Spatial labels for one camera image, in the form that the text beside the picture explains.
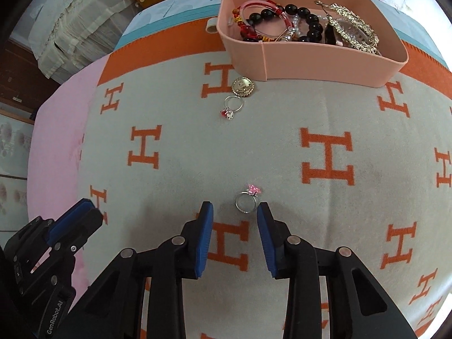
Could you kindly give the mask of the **silver ring pink charm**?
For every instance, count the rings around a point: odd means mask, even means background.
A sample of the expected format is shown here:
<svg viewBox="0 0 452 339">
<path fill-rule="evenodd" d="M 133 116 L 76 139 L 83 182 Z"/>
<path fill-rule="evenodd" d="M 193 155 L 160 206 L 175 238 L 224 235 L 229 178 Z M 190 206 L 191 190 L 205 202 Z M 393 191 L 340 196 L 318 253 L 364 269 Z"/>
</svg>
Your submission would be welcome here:
<svg viewBox="0 0 452 339">
<path fill-rule="evenodd" d="M 250 214 L 257 209 L 261 194 L 261 188 L 255 184 L 248 184 L 244 191 L 236 195 L 234 205 L 242 214 Z"/>
</svg>

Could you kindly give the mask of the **pink strap smart watch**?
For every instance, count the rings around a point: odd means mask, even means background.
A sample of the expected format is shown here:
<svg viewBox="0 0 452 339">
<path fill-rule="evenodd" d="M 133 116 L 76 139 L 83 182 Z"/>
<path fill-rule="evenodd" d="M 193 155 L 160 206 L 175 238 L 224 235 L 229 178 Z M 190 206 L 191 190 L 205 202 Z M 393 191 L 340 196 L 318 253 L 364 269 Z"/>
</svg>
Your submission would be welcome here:
<svg viewBox="0 0 452 339">
<path fill-rule="evenodd" d="M 354 37 L 356 41 L 360 43 L 368 42 L 366 34 L 360 28 L 356 28 L 345 20 L 339 20 L 339 25 L 344 29 L 346 33 Z M 344 38 L 342 38 L 342 36 L 333 26 L 331 26 L 331 24 L 326 25 L 326 29 L 324 31 L 324 40 L 326 44 L 336 45 L 340 47 L 352 47 L 352 45 Z"/>
</svg>

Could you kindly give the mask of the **pink fleece blanket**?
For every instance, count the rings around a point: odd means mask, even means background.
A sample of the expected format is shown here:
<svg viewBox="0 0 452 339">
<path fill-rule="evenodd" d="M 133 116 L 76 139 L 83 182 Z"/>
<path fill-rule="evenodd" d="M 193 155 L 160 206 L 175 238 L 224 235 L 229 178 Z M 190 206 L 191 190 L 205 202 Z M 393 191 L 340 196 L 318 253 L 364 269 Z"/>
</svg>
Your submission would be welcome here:
<svg viewBox="0 0 452 339">
<path fill-rule="evenodd" d="M 77 178 L 86 120 L 109 57 L 63 83 L 40 107 L 28 159 L 28 217 L 57 219 L 77 201 Z"/>
</svg>

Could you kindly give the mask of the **orange H pattern blanket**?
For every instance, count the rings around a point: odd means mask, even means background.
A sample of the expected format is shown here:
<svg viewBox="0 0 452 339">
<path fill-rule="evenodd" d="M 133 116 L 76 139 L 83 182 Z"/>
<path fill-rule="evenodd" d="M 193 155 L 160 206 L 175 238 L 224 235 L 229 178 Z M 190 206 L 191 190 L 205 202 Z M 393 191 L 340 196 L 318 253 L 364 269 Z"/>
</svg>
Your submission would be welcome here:
<svg viewBox="0 0 452 339">
<path fill-rule="evenodd" d="M 103 68 L 78 191 L 106 224 L 83 252 L 95 280 L 121 249 L 156 248 L 214 205 L 207 268 L 184 284 L 189 338 L 280 338 L 287 283 L 267 271 L 248 184 L 324 249 L 350 247 L 417 334 L 451 291 L 451 72 L 413 45 L 379 88 L 267 81 L 232 120 L 238 77 L 193 21 L 127 44 Z"/>
</svg>

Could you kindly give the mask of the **brown wooden door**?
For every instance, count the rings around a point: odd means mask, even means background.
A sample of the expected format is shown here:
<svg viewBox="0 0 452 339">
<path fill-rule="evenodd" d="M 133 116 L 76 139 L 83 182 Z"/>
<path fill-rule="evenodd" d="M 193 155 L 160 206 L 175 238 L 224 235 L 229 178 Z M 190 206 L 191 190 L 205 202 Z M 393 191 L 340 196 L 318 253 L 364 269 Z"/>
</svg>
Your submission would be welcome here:
<svg viewBox="0 0 452 339">
<path fill-rule="evenodd" d="M 25 112 L 38 110 L 60 86 L 44 76 L 30 51 L 13 41 L 1 49 L 0 70 L 1 103 Z"/>
</svg>

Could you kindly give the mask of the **lace covered furniture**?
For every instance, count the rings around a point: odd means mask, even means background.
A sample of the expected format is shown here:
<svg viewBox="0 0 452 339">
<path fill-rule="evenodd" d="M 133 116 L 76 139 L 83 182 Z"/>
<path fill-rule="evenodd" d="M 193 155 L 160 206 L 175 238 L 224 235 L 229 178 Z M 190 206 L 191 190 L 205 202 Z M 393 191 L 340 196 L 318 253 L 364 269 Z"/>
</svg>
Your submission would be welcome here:
<svg viewBox="0 0 452 339">
<path fill-rule="evenodd" d="M 45 0 L 28 36 L 39 70 L 63 83 L 111 53 L 138 12 L 135 0 Z"/>
</svg>

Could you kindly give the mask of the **round gold brooch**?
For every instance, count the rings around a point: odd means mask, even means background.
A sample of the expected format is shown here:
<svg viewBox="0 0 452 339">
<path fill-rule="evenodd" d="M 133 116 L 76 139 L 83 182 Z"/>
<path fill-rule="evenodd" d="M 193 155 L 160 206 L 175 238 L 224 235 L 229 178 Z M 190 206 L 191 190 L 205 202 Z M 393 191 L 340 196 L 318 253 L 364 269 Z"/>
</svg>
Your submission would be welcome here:
<svg viewBox="0 0 452 339">
<path fill-rule="evenodd" d="M 231 84 L 231 90 L 235 96 L 250 96 L 254 92 L 254 89 L 255 83 L 248 77 L 238 77 Z"/>
</svg>

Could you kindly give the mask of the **pink plastic tray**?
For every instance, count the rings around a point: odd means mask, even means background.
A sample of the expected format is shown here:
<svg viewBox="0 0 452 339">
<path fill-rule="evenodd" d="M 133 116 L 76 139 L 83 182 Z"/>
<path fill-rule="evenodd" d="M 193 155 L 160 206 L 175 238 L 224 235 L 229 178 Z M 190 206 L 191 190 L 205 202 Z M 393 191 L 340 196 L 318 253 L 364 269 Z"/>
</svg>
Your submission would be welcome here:
<svg viewBox="0 0 452 339">
<path fill-rule="evenodd" d="M 360 28 L 367 43 L 344 31 Z M 331 24 L 352 47 L 326 44 Z M 254 81 L 307 79 L 380 87 L 408 52 L 371 0 L 221 0 L 217 30 L 235 70 Z"/>
</svg>

